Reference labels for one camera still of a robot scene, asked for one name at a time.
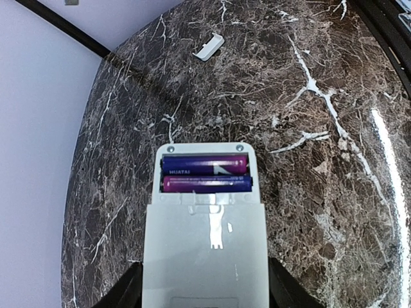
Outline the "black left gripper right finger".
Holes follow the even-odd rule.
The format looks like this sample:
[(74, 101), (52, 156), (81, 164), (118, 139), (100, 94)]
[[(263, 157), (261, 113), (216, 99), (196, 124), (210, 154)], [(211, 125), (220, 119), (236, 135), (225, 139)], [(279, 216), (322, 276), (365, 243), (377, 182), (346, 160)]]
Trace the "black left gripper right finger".
[(270, 307), (323, 308), (275, 257), (268, 258)]

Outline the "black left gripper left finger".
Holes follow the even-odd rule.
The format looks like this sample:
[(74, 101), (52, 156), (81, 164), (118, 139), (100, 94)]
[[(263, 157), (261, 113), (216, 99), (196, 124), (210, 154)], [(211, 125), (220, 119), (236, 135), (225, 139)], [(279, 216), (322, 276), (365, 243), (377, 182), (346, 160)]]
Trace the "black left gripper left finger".
[(143, 263), (134, 262), (94, 308), (142, 308)]

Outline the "white remote control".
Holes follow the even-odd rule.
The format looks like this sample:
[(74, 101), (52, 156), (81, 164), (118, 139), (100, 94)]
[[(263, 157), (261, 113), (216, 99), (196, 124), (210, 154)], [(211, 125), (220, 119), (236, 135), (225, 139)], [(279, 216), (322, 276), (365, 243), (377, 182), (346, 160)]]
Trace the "white remote control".
[[(244, 156), (247, 173), (217, 187), (164, 179), (166, 157)], [(164, 144), (146, 210), (143, 307), (268, 307), (268, 250), (254, 148), (245, 142)]]

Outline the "purple battery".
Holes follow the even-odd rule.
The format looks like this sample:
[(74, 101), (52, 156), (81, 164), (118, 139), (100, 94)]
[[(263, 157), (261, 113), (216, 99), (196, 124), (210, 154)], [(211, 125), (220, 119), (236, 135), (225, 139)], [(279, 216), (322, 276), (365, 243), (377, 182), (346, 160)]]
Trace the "purple battery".
[(164, 156), (162, 172), (171, 176), (245, 175), (246, 155)]
[(251, 176), (165, 176), (164, 193), (247, 193), (252, 191)]

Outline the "white battery cover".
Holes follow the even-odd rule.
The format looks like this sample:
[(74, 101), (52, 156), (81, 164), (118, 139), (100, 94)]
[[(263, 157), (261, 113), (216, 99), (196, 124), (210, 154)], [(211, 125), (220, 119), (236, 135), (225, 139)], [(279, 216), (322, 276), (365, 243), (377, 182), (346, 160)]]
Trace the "white battery cover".
[(225, 39), (221, 35), (213, 33), (212, 39), (204, 44), (199, 52), (193, 53), (193, 55), (201, 61), (206, 62), (222, 47), (224, 42)]

